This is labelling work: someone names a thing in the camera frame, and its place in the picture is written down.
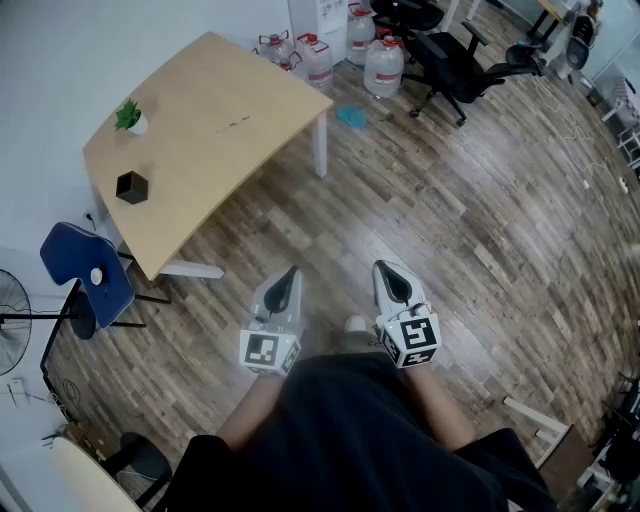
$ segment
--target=table leg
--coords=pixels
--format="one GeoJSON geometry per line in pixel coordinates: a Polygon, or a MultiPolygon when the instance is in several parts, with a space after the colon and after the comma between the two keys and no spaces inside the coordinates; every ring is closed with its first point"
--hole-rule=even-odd
{"type": "Polygon", "coordinates": [[[459,3],[460,0],[451,0],[449,8],[447,9],[447,14],[445,14],[444,20],[442,20],[442,25],[440,25],[440,30],[442,32],[449,31],[449,25],[451,25],[451,20],[453,20],[453,15],[456,13],[459,3]]]}
{"type": "Polygon", "coordinates": [[[540,28],[540,25],[542,25],[542,22],[546,19],[546,17],[547,17],[547,11],[542,11],[542,14],[538,18],[538,21],[536,21],[533,24],[533,27],[531,27],[531,30],[529,30],[529,32],[527,32],[527,35],[529,37],[533,37],[533,36],[536,35],[536,32],[538,31],[538,29],[540,28]]]}
{"type": "Polygon", "coordinates": [[[613,114],[615,114],[618,110],[620,110],[620,108],[622,108],[622,106],[617,106],[617,107],[613,107],[611,110],[609,110],[609,112],[607,112],[603,117],[602,117],[602,121],[608,121],[611,117],[613,117],[613,114]]]}
{"type": "Polygon", "coordinates": [[[476,15],[476,11],[478,10],[478,6],[482,0],[473,0],[471,4],[471,8],[469,9],[469,14],[467,14],[467,19],[471,21],[473,17],[476,15]]]}
{"type": "Polygon", "coordinates": [[[313,122],[313,166],[320,178],[327,175],[327,113],[323,112],[313,122]]]}
{"type": "Polygon", "coordinates": [[[204,277],[207,279],[220,279],[224,275],[224,271],[220,267],[182,260],[169,261],[162,267],[160,273],[174,276],[204,277]]]}
{"type": "Polygon", "coordinates": [[[551,23],[551,26],[547,29],[547,31],[542,36],[540,43],[544,43],[547,39],[549,39],[549,36],[553,34],[553,31],[556,29],[557,26],[558,26],[558,20],[554,19],[553,23],[551,23]]]}

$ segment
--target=green plant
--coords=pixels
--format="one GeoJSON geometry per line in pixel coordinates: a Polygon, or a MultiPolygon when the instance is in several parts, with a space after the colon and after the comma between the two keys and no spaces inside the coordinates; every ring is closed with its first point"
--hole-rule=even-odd
{"type": "Polygon", "coordinates": [[[134,103],[131,98],[129,98],[122,108],[116,112],[116,131],[120,128],[128,130],[138,122],[142,112],[140,112],[140,109],[137,107],[138,103],[134,103]]]}

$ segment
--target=wooden table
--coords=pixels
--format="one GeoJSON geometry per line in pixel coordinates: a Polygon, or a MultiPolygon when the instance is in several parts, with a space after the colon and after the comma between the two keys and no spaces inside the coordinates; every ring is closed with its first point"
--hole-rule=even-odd
{"type": "Polygon", "coordinates": [[[220,278],[215,266],[171,260],[200,224],[278,149],[313,123],[316,173],[327,173],[332,101],[278,66],[212,33],[184,48],[131,98],[148,131],[115,131],[115,114],[84,148],[89,174],[149,279],[159,273],[220,278]],[[136,171],[149,198],[115,196],[136,171]]]}

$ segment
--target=white table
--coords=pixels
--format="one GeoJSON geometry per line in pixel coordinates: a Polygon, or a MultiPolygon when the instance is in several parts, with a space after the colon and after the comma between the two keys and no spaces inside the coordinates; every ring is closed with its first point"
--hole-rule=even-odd
{"type": "Polygon", "coordinates": [[[81,510],[141,512],[131,496],[78,445],[63,437],[53,440],[54,464],[81,510]]]}
{"type": "Polygon", "coordinates": [[[622,108],[626,108],[633,120],[637,123],[640,122],[640,102],[638,101],[638,97],[635,95],[631,87],[627,84],[627,81],[623,78],[618,82],[615,89],[613,90],[614,95],[614,106],[613,108],[607,112],[602,120],[607,121],[613,114],[618,112],[622,108]]]}

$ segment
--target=black cube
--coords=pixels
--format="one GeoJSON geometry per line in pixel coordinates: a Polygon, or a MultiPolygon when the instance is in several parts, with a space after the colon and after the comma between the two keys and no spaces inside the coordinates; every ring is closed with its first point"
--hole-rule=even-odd
{"type": "Polygon", "coordinates": [[[131,204],[146,201],[149,192],[149,182],[135,171],[118,176],[116,197],[131,204]]]}

